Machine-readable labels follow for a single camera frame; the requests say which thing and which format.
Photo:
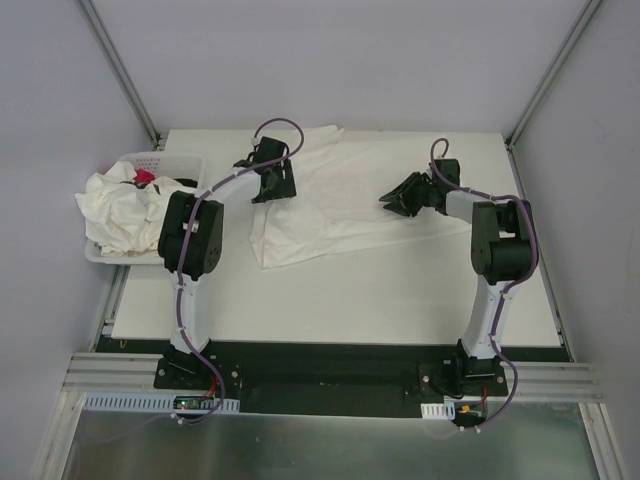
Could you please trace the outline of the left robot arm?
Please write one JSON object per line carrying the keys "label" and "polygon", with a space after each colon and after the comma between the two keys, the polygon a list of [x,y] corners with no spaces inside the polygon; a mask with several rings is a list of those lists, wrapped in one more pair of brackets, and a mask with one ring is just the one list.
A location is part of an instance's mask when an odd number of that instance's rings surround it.
{"label": "left robot arm", "polygon": [[245,204],[267,203],[297,195],[288,145],[272,137],[254,142],[234,173],[201,194],[170,196],[158,254],[174,289],[175,330],[171,345],[185,354],[202,352],[210,341],[206,325],[209,275],[223,247],[224,218]]}

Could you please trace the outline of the white red-print t-shirt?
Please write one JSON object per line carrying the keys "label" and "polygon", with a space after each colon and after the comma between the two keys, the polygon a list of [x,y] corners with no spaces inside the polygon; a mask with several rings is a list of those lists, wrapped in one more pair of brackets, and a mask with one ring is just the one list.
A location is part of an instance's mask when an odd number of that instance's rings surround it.
{"label": "white red-print t-shirt", "polygon": [[466,222],[431,208],[403,218],[379,200],[427,171],[434,136],[376,132],[359,140],[335,125],[304,134],[292,159],[296,196],[255,208],[249,240],[261,268],[469,232]]}

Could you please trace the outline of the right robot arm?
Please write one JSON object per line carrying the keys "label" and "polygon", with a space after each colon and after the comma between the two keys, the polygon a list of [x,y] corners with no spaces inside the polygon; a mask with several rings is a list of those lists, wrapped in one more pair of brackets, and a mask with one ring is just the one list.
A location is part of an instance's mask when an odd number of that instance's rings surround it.
{"label": "right robot arm", "polygon": [[537,268],[539,249],[527,201],[461,186],[456,159],[433,160],[430,167],[429,173],[410,174],[379,201],[403,217],[431,208],[471,226],[470,257],[478,284],[471,318],[460,339],[470,360],[450,369],[452,387],[469,395],[486,381],[484,368],[474,360],[500,355],[504,320],[519,285]]}

